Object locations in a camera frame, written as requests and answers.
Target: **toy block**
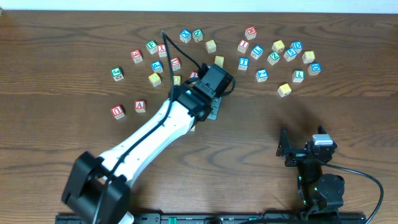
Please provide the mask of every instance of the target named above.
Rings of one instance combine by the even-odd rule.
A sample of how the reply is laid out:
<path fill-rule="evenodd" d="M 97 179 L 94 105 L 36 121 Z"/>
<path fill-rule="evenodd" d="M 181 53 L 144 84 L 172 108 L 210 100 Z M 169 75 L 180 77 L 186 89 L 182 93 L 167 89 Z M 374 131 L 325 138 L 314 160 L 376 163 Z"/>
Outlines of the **toy block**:
<path fill-rule="evenodd" d="M 313 51 L 307 51 L 303 54 L 303 62 L 304 63 L 312 63 L 315 60 L 315 54 Z"/>
<path fill-rule="evenodd" d="M 296 70 L 293 73 L 293 82 L 302 82 L 304 80 L 304 71 L 303 70 Z"/>
<path fill-rule="evenodd" d="M 239 59 L 239 70 L 247 70 L 249 66 L 249 59 L 247 58 L 240 58 Z"/>
<path fill-rule="evenodd" d="M 278 41 L 274 42 L 274 44 L 272 44 L 272 50 L 277 53 L 281 53 L 282 51 L 284 51 L 284 49 L 285 49 L 285 45 L 281 40 L 278 40 Z"/>
<path fill-rule="evenodd" d="M 257 35 L 257 30 L 254 27 L 249 27 L 246 29 L 244 35 L 248 40 L 254 39 Z"/>
<path fill-rule="evenodd" d="M 279 87 L 278 93 L 280 97 L 284 97 L 289 95 L 292 92 L 292 89 L 290 88 L 289 84 L 283 84 Z"/>
<path fill-rule="evenodd" d="M 189 76 L 189 78 L 199 78 L 198 73 L 192 71 L 192 72 L 191 72 L 191 75 Z"/>
<path fill-rule="evenodd" d="M 242 53 L 246 53 L 246 50 L 249 48 L 249 42 L 245 40 L 241 40 L 239 45 L 238 45 L 238 51 Z"/>
<path fill-rule="evenodd" d="M 321 64 L 319 63 L 312 63 L 310 66 L 308 66 L 309 75 L 318 75 L 321 70 Z"/>
<path fill-rule="evenodd" d="M 209 54 L 216 52 L 216 50 L 217 50 L 216 42 L 214 42 L 214 40 L 209 40 L 208 42 L 206 42 L 206 50 L 207 50 L 207 53 L 209 53 Z"/>
<path fill-rule="evenodd" d="M 181 68 L 181 62 L 178 57 L 173 58 L 170 62 L 172 63 L 173 71 L 177 71 Z"/>
<path fill-rule="evenodd" d="M 300 41 L 295 41 L 295 42 L 292 42 L 292 44 L 290 45 L 290 48 L 293 49 L 296 53 L 300 53 L 301 50 L 303 49 L 303 45 L 301 44 Z"/>
<path fill-rule="evenodd" d="M 285 54 L 284 54 L 284 58 L 288 62 L 293 60 L 296 56 L 297 56 L 297 52 L 294 51 L 293 49 L 287 49 Z"/>
<path fill-rule="evenodd" d="M 200 29 L 193 31 L 193 39 L 195 42 L 203 40 L 203 33 L 201 32 Z"/>
<path fill-rule="evenodd" d="M 222 68 L 224 65 L 224 57 L 216 56 L 214 63 Z"/>
<path fill-rule="evenodd" d="M 149 51 L 150 54 L 154 54 L 154 53 L 157 52 L 157 44 L 156 44 L 155 41 L 153 41 L 153 40 L 149 41 L 149 42 L 146 44 L 146 46 L 147 46 L 147 49 L 148 49 L 148 51 Z"/>
<path fill-rule="evenodd" d="M 254 59 L 257 60 L 261 57 L 263 52 L 264 52 L 264 49 L 257 45 L 253 48 L 253 50 L 251 50 L 250 56 L 252 56 Z"/>
<path fill-rule="evenodd" d="M 158 45 L 157 51 L 159 52 L 159 57 L 167 57 L 166 47 L 164 44 Z"/>
<path fill-rule="evenodd" d="M 156 61 L 154 63 L 151 64 L 152 69 L 154 72 L 156 73 L 162 73 L 163 72 L 163 66 L 162 63 L 160 61 Z"/>
<path fill-rule="evenodd" d="M 174 79 L 174 85 L 181 85 L 181 76 L 174 75 L 173 79 Z"/>
<path fill-rule="evenodd" d="M 144 100 L 137 100 L 136 101 L 136 111 L 138 113 L 143 113 L 143 112 L 145 112 L 145 109 L 146 109 L 145 101 Z"/>
<path fill-rule="evenodd" d="M 280 59 L 280 56 L 277 52 L 273 52 L 268 56 L 267 61 L 271 64 L 271 65 L 275 65 Z"/>
<path fill-rule="evenodd" d="M 115 81 L 120 81 L 120 80 L 122 80 L 124 78 L 123 77 L 123 72 L 122 72 L 122 70 L 119 67 L 116 67 L 116 68 L 112 69 L 111 73 L 112 73 L 112 77 L 113 77 L 113 79 Z"/>
<path fill-rule="evenodd" d="M 135 50 L 135 51 L 131 52 L 131 57 L 132 57 L 132 60 L 134 61 L 134 63 L 142 62 L 142 55 L 139 50 Z"/>
<path fill-rule="evenodd" d="M 124 111 L 122 109 L 122 105 L 117 105 L 111 109 L 113 117 L 116 119 L 120 119 L 125 116 Z"/>
<path fill-rule="evenodd" d="M 153 73 L 152 75 L 149 75 L 148 78 L 154 87 L 162 83 L 162 80 L 160 79 L 159 75 L 156 72 Z"/>
<path fill-rule="evenodd" d="M 265 69 L 258 70 L 257 73 L 256 73 L 256 78 L 257 78 L 257 82 L 266 81 L 267 78 L 268 78 L 267 70 L 265 70 Z"/>
<path fill-rule="evenodd" d="M 180 40 L 184 43 L 188 43 L 191 40 L 191 37 L 191 32 L 187 29 L 183 30 L 180 34 Z"/>

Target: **small robot arm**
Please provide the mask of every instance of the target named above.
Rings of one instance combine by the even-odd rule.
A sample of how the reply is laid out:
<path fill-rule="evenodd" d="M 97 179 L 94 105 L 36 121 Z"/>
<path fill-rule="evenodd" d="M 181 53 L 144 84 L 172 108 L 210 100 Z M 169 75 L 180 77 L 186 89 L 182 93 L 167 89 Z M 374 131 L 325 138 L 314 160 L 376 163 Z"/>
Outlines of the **small robot arm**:
<path fill-rule="evenodd" d="M 130 188 L 139 174 L 171 142 L 186 134 L 197 122 L 207 119 L 212 111 L 213 98 L 225 96 L 233 91 L 234 78 L 217 65 L 209 68 L 203 64 L 198 71 L 198 77 L 193 86 L 189 85 L 190 82 L 196 81 L 192 79 L 180 86 L 175 85 L 173 99 L 166 100 L 145 125 L 119 145 L 103 152 L 97 158 L 89 152 L 79 156 L 63 191 L 62 202 L 87 223 L 93 222 L 98 204 L 100 207 L 97 223 L 133 223 L 134 217 L 128 212 Z M 231 82 L 231 91 L 225 92 Z M 170 113 L 163 125 L 139 143 L 112 175 L 110 171 L 120 157 L 164 118 L 170 103 Z M 105 185 L 100 182 L 101 178 L 111 179 L 105 191 Z M 103 201 L 99 203 L 103 191 Z"/>

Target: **yellow block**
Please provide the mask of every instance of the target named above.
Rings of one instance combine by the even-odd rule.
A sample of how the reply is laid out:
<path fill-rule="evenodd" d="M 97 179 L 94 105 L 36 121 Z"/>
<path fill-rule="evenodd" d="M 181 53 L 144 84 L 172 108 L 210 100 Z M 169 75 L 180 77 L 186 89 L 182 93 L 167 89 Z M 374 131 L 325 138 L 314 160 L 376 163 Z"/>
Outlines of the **yellow block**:
<path fill-rule="evenodd" d="M 155 72 L 152 75 L 149 75 L 149 81 L 152 83 L 153 86 L 157 86 L 162 83 L 162 80 L 158 76 L 158 74 Z"/>
<path fill-rule="evenodd" d="M 174 75 L 174 85 L 181 85 L 181 76 Z"/>
<path fill-rule="evenodd" d="M 224 65 L 224 57 L 216 56 L 216 59 L 214 60 L 214 63 L 222 68 L 223 65 Z"/>
<path fill-rule="evenodd" d="M 307 60 L 312 60 L 315 59 L 315 54 L 313 53 L 313 51 L 304 52 L 304 57 Z"/>
<path fill-rule="evenodd" d="M 272 45 L 272 49 L 277 53 L 281 53 L 282 51 L 284 51 L 285 45 L 281 40 L 278 40 L 274 42 L 274 44 Z"/>

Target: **wire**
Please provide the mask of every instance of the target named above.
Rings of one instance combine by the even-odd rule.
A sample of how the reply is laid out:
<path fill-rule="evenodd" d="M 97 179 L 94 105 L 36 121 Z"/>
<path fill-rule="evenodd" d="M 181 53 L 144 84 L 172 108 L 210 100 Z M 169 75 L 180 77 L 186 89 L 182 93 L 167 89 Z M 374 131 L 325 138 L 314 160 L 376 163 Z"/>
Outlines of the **wire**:
<path fill-rule="evenodd" d="M 197 67 L 198 67 L 198 69 L 201 69 L 200 68 L 200 65 L 198 64 L 198 62 L 196 62 L 194 59 L 192 59 L 191 57 L 189 57 L 189 55 L 187 55 L 185 52 L 183 52 L 179 47 L 177 47 L 173 42 L 172 42 L 172 40 L 170 40 L 170 38 L 166 35 L 166 39 L 170 42 L 170 44 L 172 44 L 182 55 L 184 55 L 184 56 L 186 56 L 186 58 L 188 58 L 189 60 L 191 60 L 191 62 L 193 62 Z"/>
<path fill-rule="evenodd" d="M 313 152 L 311 152 L 310 155 L 315 159 L 315 161 L 317 161 L 319 164 L 321 164 L 321 165 L 323 165 L 323 166 L 327 166 L 327 167 L 331 167 L 331 168 L 334 168 L 334 169 L 338 169 L 338 170 L 343 170 L 343 171 L 351 172 L 351 173 L 353 173 L 353 174 L 358 174 L 358 175 L 361 175 L 361 176 L 363 176 L 363 177 L 369 178 L 369 179 L 373 180 L 375 183 L 377 183 L 377 185 L 378 185 L 379 188 L 380 188 L 380 197 L 379 197 L 379 201 L 378 201 L 378 203 L 377 203 L 377 205 L 376 205 L 376 208 L 374 208 L 372 214 L 369 216 L 369 218 L 368 218 L 368 219 L 366 220 L 366 222 L 365 222 L 365 224 L 368 224 L 368 223 L 373 219 L 373 217 L 376 215 L 377 211 L 379 210 L 379 208 L 380 208 L 380 206 L 381 206 L 381 203 L 383 202 L 384 189 L 383 189 L 383 186 L 381 185 L 380 181 L 378 181 L 376 178 L 372 177 L 371 175 L 365 174 L 365 173 L 360 172 L 360 171 L 356 171 L 356 170 L 353 170 L 353 169 L 344 168 L 344 167 L 340 167 L 340 166 L 336 166 L 336 165 L 331 165 L 331 164 L 327 164 L 327 163 L 325 163 L 325 162 L 322 162 L 322 161 L 320 161 L 319 159 L 317 159 L 317 158 L 314 156 Z"/>
<path fill-rule="evenodd" d="M 174 72 L 173 72 L 173 68 L 172 65 L 170 63 L 171 58 L 170 58 L 170 52 L 169 52 L 169 46 L 167 45 L 167 40 L 170 41 L 170 43 L 172 43 L 172 45 L 177 48 L 178 51 L 180 51 L 182 54 L 184 54 L 184 56 L 188 57 L 190 60 L 193 61 L 192 58 L 190 58 L 188 55 L 186 55 L 185 53 L 183 53 L 178 47 L 175 46 L 175 44 L 167 37 L 166 33 L 164 32 L 164 30 L 162 30 L 162 36 L 163 36 L 163 42 L 166 48 L 166 53 L 167 53 L 167 60 L 169 61 L 169 69 L 170 69 L 170 84 L 171 84 L 171 91 L 170 91 L 170 102 L 169 102 L 169 106 L 167 107 L 167 111 L 166 114 L 164 115 L 164 117 L 156 124 L 156 126 L 154 126 L 150 131 L 148 131 L 145 135 L 143 135 L 143 137 L 141 137 L 140 139 L 138 139 L 138 141 L 136 141 L 126 152 L 124 152 L 122 154 L 122 156 L 118 159 L 118 161 L 115 163 L 115 165 L 113 166 L 109 178 L 106 179 L 105 182 L 105 188 L 102 191 L 101 195 L 99 196 L 98 199 L 98 204 L 97 207 L 95 209 L 95 213 L 94 213 L 94 218 L 93 218 L 93 223 L 92 224 L 97 224 L 97 219 L 98 219 L 98 212 L 100 211 L 100 208 L 102 206 L 102 201 L 104 199 L 104 196 L 106 194 L 106 191 L 108 189 L 108 185 L 111 182 L 112 176 L 114 175 L 114 173 L 116 172 L 116 169 L 119 167 L 119 165 L 124 161 L 124 159 L 129 155 L 129 153 L 136 147 L 138 146 L 143 140 L 145 140 L 148 136 L 150 136 L 154 131 L 156 131 L 157 128 L 159 128 L 160 126 L 162 126 L 164 124 L 164 122 L 166 121 L 166 119 L 169 117 L 170 114 L 170 110 L 172 109 L 172 103 L 173 103 L 173 98 L 174 98 Z"/>

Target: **wood grain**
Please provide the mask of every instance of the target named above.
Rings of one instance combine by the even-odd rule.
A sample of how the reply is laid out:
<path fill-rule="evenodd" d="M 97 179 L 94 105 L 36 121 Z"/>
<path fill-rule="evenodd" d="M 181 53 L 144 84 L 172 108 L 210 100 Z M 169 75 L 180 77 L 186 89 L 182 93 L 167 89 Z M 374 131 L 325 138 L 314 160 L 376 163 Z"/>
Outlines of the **wood grain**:
<path fill-rule="evenodd" d="M 244 29 L 264 47 L 247 71 L 238 70 L 236 49 Z M 179 41 L 182 29 L 201 28 L 204 40 Z M 157 60 L 145 43 L 160 42 L 165 30 L 198 62 L 225 57 L 224 68 L 237 80 L 223 99 L 217 121 L 197 125 L 173 142 L 139 177 L 134 203 L 163 212 L 261 212 L 302 206 L 294 168 L 276 158 L 279 129 L 286 126 L 298 146 L 319 124 L 339 145 L 332 164 L 367 172 L 385 187 L 384 203 L 373 223 L 398 219 L 398 16 L 366 14 L 171 13 L 4 11 L 0 17 L 0 223 L 53 223 L 70 212 L 60 201 L 73 161 L 84 151 L 112 148 L 158 110 L 169 90 L 168 72 L 154 88 L 148 81 Z M 217 52 L 207 54 L 214 39 Z M 278 86 L 291 83 L 298 57 L 274 66 L 266 62 L 274 41 L 301 40 L 314 50 L 323 71 L 292 83 L 290 96 Z M 130 51 L 144 61 L 134 64 Z M 195 66 L 182 61 L 176 75 L 188 78 Z M 120 66 L 125 79 L 110 74 Z M 257 83 L 257 69 L 269 78 Z M 147 112 L 134 100 L 147 100 Z M 123 104 L 126 117 L 110 108 Z M 377 185 L 336 170 L 346 180 L 342 211 L 370 215 Z"/>

